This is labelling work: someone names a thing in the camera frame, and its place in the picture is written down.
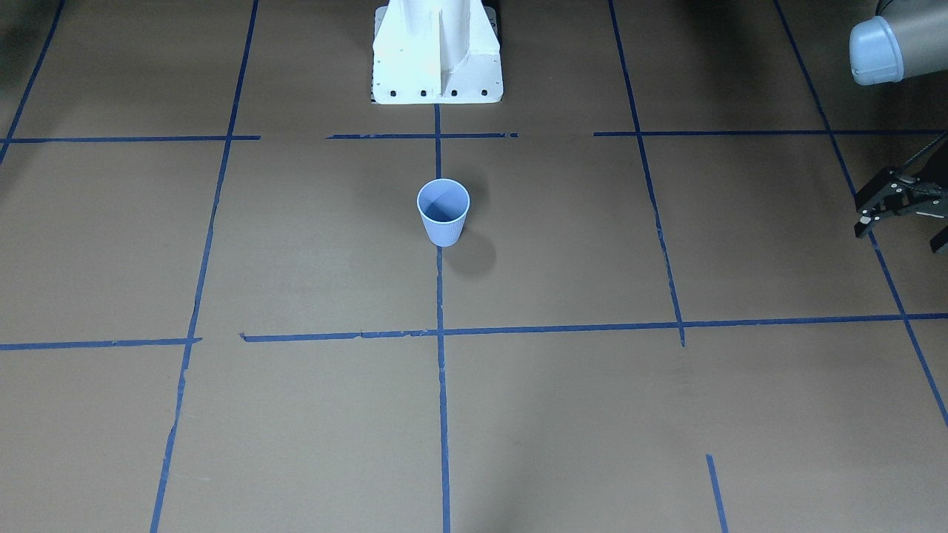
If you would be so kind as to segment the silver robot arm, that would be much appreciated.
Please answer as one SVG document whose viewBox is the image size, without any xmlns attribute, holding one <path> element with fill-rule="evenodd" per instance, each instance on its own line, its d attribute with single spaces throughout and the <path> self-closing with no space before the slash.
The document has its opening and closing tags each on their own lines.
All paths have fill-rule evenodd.
<svg viewBox="0 0 948 533">
<path fill-rule="evenodd" d="M 849 35 L 854 81 L 863 87 L 942 72 L 947 67 L 944 1 L 879 1 L 875 14 Z M 884 167 L 856 193 L 855 237 L 877 223 L 917 215 L 946 220 L 946 133 L 939 133 L 902 165 Z"/>
</svg>

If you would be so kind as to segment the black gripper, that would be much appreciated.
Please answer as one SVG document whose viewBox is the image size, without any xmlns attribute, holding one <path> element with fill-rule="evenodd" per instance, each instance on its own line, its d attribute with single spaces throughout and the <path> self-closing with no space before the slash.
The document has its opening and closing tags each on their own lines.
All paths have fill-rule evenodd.
<svg viewBox="0 0 948 533">
<path fill-rule="evenodd" d="M 854 224 L 856 238 L 866 237 L 874 226 L 893 217 L 921 216 L 946 222 L 946 136 L 941 133 L 904 164 L 881 169 L 860 188 L 855 196 L 856 210 L 861 215 Z M 923 155 L 928 159 L 921 169 L 907 173 Z M 927 209 L 910 210 L 921 207 Z M 946 254 L 947 227 L 930 239 L 929 247 L 934 254 Z"/>
</svg>

